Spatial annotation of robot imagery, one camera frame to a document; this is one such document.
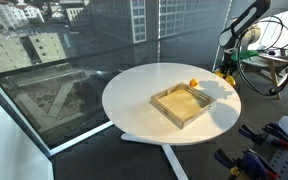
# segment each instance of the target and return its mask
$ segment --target table top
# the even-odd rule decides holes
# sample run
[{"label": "table top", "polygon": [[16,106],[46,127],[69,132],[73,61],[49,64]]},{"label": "table top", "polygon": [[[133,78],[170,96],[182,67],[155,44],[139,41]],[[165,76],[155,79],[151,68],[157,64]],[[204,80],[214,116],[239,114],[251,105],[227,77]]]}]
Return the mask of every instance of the table top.
[{"label": "table top", "polygon": [[[196,89],[215,98],[215,106],[183,129],[150,104],[151,96],[181,82],[198,80]],[[105,113],[122,131],[155,143],[190,145],[229,130],[241,112],[235,89],[204,69],[176,63],[154,63],[131,68],[114,77],[102,96]]]}]

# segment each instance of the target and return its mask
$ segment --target glass facade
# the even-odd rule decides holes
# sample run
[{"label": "glass facade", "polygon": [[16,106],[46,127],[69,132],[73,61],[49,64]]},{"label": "glass facade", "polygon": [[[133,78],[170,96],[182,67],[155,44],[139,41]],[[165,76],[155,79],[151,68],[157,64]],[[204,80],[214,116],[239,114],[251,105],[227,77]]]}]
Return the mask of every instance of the glass facade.
[{"label": "glass facade", "polygon": [[[22,5],[2,5],[25,15]],[[45,12],[44,22],[22,17],[19,27],[0,26],[0,86],[52,149],[109,121],[102,93],[117,74],[156,62],[211,65],[229,0],[28,5]]]}]

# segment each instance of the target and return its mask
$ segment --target floor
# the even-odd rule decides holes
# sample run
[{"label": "floor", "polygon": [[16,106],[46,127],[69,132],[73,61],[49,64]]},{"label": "floor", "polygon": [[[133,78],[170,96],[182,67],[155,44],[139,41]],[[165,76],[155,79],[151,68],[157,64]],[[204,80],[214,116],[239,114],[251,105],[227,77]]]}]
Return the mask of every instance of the floor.
[{"label": "floor", "polygon": [[[248,74],[248,77],[265,92],[272,87],[255,74]],[[203,144],[172,147],[189,179],[226,179],[229,172],[213,158],[214,152],[222,148],[230,158],[242,157],[242,151],[253,146],[250,140],[238,133],[243,123],[260,130],[266,123],[288,116],[288,86],[282,92],[281,100],[251,91],[240,79],[236,89],[242,102],[242,112],[230,131]],[[55,179],[176,179],[161,147],[122,141],[121,134],[112,126],[54,156],[51,160]]]}]

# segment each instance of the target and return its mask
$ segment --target wooden tray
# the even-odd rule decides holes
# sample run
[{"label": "wooden tray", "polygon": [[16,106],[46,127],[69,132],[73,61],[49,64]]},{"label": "wooden tray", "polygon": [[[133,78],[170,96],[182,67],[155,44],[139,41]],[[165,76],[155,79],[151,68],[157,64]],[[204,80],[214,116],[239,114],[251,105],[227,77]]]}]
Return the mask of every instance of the wooden tray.
[{"label": "wooden tray", "polygon": [[151,104],[183,129],[214,106],[216,100],[184,83],[168,88],[151,97]]}]

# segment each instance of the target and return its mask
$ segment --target table base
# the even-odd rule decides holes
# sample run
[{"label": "table base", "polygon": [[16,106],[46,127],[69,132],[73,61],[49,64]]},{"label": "table base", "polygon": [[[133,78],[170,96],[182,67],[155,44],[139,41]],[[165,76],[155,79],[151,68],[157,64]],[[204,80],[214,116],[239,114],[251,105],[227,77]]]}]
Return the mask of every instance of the table base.
[{"label": "table base", "polygon": [[171,164],[171,166],[172,166],[172,168],[173,168],[173,170],[177,176],[177,179],[188,180],[180,162],[178,162],[178,159],[177,159],[176,155],[174,154],[174,152],[173,152],[173,150],[169,144],[156,143],[156,142],[142,139],[139,137],[135,137],[135,136],[132,136],[132,135],[126,134],[126,133],[122,134],[121,139],[123,139],[125,141],[134,141],[134,142],[140,142],[140,143],[154,144],[154,145],[162,146],[164,153],[165,153],[168,161],[170,162],[170,164]]}]

